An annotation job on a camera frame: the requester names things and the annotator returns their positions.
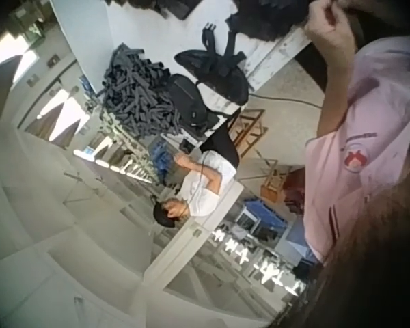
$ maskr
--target hand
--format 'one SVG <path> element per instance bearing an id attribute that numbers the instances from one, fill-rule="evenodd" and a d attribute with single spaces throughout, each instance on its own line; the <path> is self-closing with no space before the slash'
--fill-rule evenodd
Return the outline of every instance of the hand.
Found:
<path id="1" fill-rule="evenodd" d="M 174 157 L 175 163 L 181 167 L 189 168 L 190 164 L 192 163 L 190 157 L 183 152 L 179 152 Z"/>
<path id="2" fill-rule="evenodd" d="M 335 1 L 311 2 L 305 32 L 329 68 L 352 69 L 355 39 L 346 14 Z"/>

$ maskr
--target man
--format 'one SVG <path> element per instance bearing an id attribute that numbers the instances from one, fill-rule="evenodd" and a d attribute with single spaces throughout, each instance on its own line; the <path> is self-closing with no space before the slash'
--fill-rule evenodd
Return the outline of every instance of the man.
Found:
<path id="1" fill-rule="evenodd" d="M 202 155 L 197 161 L 184 153 L 175 156 L 175 163 L 189 173 L 177 198 L 155 204 L 154 218 L 161 225 L 172 228 L 181 218 L 211 214 L 223 190 L 235 176 L 240 159 L 229 136 L 227 122 L 200 146 L 200 150 Z"/>

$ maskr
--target white table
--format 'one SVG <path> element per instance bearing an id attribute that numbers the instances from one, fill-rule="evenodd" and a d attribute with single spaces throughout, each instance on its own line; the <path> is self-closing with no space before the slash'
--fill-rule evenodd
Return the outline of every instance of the white table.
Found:
<path id="1" fill-rule="evenodd" d="M 51 3 L 73 53 L 96 92 L 102 89 L 110 54 L 121 43 L 144 49 L 146 58 L 163 62 L 172 74 L 184 74 L 195 81 L 174 61 L 174 55 L 185 50 L 204 49 L 201 37 L 206 23 L 217 26 L 216 50 L 223 54 L 228 39 L 225 20 L 236 12 L 232 0 L 203 0 L 184 21 L 171 14 L 164 19 L 152 10 L 138 10 L 128 4 L 120 7 L 112 3 L 108 7 L 101 0 L 51 0 Z M 238 34 L 235 53 L 243 51 L 246 54 L 243 70 L 250 85 L 257 90 L 308 43 L 300 28 L 294 28 L 277 42 L 263 42 Z M 199 85 L 199 89 L 205 104 L 212 110 L 233 114 L 238 109 L 238 105 L 205 85 Z M 221 118 L 213 130 L 223 122 Z M 178 147 L 183 137 L 199 145 L 188 135 L 168 139 Z"/>

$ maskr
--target black fabric pile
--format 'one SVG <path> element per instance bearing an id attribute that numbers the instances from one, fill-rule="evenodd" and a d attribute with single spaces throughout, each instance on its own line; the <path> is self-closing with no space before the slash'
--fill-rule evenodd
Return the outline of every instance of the black fabric pile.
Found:
<path id="1" fill-rule="evenodd" d="M 105 73 L 103 106 L 134 137 L 181 132 L 179 112 L 167 91 L 170 71 L 142 59 L 144 51 L 121 44 Z"/>
<path id="2" fill-rule="evenodd" d="M 238 8 L 226 23 L 250 38 L 275 41 L 308 16 L 311 0 L 233 0 Z"/>
<path id="3" fill-rule="evenodd" d="M 202 0 L 105 0 L 107 5 L 126 3 L 139 9 L 151 9 L 165 17 L 168 10 L 180 20 L 186 19 Z"/>

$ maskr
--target electric cord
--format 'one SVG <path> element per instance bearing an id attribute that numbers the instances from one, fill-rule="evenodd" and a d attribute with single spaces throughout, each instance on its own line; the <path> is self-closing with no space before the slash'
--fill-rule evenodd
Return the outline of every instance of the electric cord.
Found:
<path id="1" fill-rule="evenodd" d="M 202 164 L 201 164 L 202 167 L 201 167 L 201 169 L 200 169 L 199 182 L 197 183 L 197 188 L 196 188 L 196 190 L 194 191 L 194 193 L 193 193 L 193 195 L 191 196 L 190 199 L 193 199 L 194 196 L 196 196 L 196 194 L 197 194 L 197 192 L 199 191 L 199 189 L 201 188 L 200 182 L 202 181 L 202 176 L 204 175 L 204 163 L 205 163 L 205 159 L 206 159 L 206 157 L 208 156 L 208 154 L 209 154 L 209 152 L 207 152 L 206 155 L 205 155 L 205 157 L 204 157 L 204 159 L 202 159 Z M 183 212 L 182 212 L 181 215 L 179 216 L 180 218 L 185 214 L 185 212 L 187 211 L 187 209 L 189 209 L 189 205 L 190 205 L 190 204 L 189 204 L 188 202 L 186 202 L 185 209 L 183 210 Z"/>
<path id="2" fill-rule="evenodd" d="M 287 103 L 297 103 L 297 104 L 307 105 L 307 106 L 311 106 L 311 107 L 316 107 L 317 109 L 322 109 L 321 106 L 318 106 L 318 105 L 316 105 L 312 102 L 304 101 L 304 100 L 298 100 L 298 99 L 292 99 L 292 98 L 259 96 L 257 94 L 249 94 L 249 95 L 253 98 L 258 98 L 258 99 L 263 99 L 263 100 L 282 101 L 282 102 L 287 102 Z"/>

